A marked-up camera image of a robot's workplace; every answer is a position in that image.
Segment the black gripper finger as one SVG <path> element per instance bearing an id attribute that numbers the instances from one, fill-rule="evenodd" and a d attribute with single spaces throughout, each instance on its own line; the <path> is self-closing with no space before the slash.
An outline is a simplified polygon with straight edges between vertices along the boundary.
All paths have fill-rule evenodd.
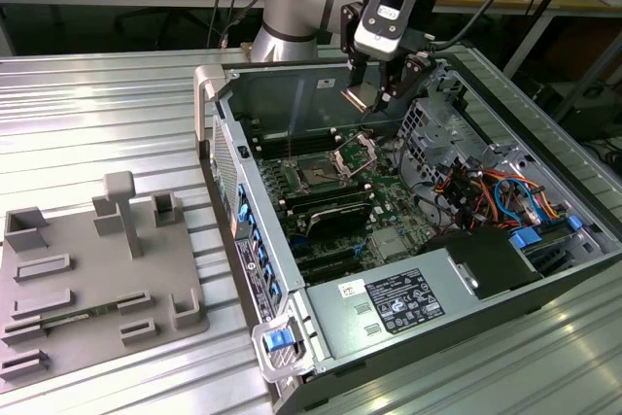
<path id="1" fill-rule="evenodd" d="M 348 87 L 358 86 L 363 82 L 366 70 L 366 54 L 355 46 L 355 33 L 361 20 L 363 4 L 352 2 L 341 7 L 340 11 L 340 49 L 347 54 L 350 70 Z"/>
<path id="2" fill-rule="evenodd" d="M 376 111 L 382 112 L 388 104 L 417 89 L 431 71 L 427 55 L 408 54 L 380 63 L 380 88 L 376 97 Z"/>

